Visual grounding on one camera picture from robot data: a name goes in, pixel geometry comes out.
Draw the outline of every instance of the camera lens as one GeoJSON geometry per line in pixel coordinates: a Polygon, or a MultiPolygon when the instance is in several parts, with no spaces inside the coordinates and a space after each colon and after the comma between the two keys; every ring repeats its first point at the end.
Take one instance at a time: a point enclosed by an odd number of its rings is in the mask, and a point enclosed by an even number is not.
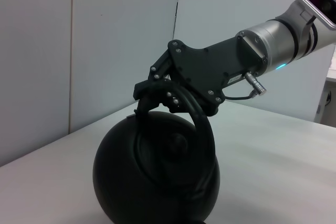
{"type": "Polygon", "coordinates": [[[330,11],[331,11],[331,8],[332,8],[332,6],[331,6],[331,4],[330,4],[329,1],[324,1],[324,2],[322,3],[322,10],[323,10],[324,12],[330,12],[330,11]]]}

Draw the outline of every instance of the cable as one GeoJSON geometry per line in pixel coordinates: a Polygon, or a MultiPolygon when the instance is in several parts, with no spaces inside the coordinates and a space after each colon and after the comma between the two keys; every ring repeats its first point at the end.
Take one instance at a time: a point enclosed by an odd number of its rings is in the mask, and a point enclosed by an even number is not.
{"type": "Polygon", "coordinates": [[[248,100],[248,99],[251,99],[253,97],[255,97],[257,95],[257,91],[255,90],[252,90],[252,92],[248,95],[248,97],[225,97],[226,100],[234,100],[234,101],[237,101],[237,100],[248,100]]]}
{"type": "Polygon", "coordinates": [[[225,97],[226,100],[248,100],[252,97],[225,97]]]}
{"type": "Polygon", "coordinates": [[[327,104],[325,105],[325,106],[328,106],[329,105],[329,103],[331,103],[331,91],[329,91],[329,94],[328,94],[328,96],[327,96],[327,104]]]}

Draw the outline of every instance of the white wall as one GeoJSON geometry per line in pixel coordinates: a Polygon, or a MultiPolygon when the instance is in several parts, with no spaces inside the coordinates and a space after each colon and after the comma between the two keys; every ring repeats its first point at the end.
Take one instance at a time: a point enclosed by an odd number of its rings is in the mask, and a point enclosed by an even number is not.
{"type": "Polygon", "coordinates": [[[172,40],[177,0],[75,0],[71,131],[134,102],[172,40]]]}
{"type": "MultiPolygon", "coordinates": [[[[241,29],[282,14],[294,0],[179,0],[175,38],[203,48],[231,38],[241,29]]],[[[313,121],[332,57],[333,46],[259,78],[268,92],[239,103],[313,121]]],[[[246,96],[242,81],[224,90],[246,96]]]]}
{"type": "Polygon", "coordinates": [[[0,166],[68,132],[71,0],[0,0],[0,166]]]}

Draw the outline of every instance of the metal connector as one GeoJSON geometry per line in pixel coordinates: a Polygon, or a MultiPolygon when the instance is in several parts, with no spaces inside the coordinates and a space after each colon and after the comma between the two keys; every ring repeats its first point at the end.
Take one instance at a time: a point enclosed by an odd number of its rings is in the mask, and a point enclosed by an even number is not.
{"type": "Polygon", "coordinates": [[[251,72],[247,72],[244,75],[244,77],[247,80],[247,82],[251,84],[253,89],[257,91],[258,95],[263,95],[266,93],[267,90],[264,88],[263,85],[261,85],[261,83],[257,80],[257,78],[255,78],[253,74],[251,74],[251,72]]]}

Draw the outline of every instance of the table surface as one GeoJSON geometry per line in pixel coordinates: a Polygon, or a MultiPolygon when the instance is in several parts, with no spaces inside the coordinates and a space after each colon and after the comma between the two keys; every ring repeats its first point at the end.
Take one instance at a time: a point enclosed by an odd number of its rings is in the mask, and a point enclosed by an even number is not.
{"type": "MultiPolygon", "coordinates": [[[[93,159],[135,107],[1,167],[0,223],[111,223],[93,189],[93,159]]],[[[221,189],[207,224],[335,223],[335,128],[231,102],[210,122],[221,189]]]]}

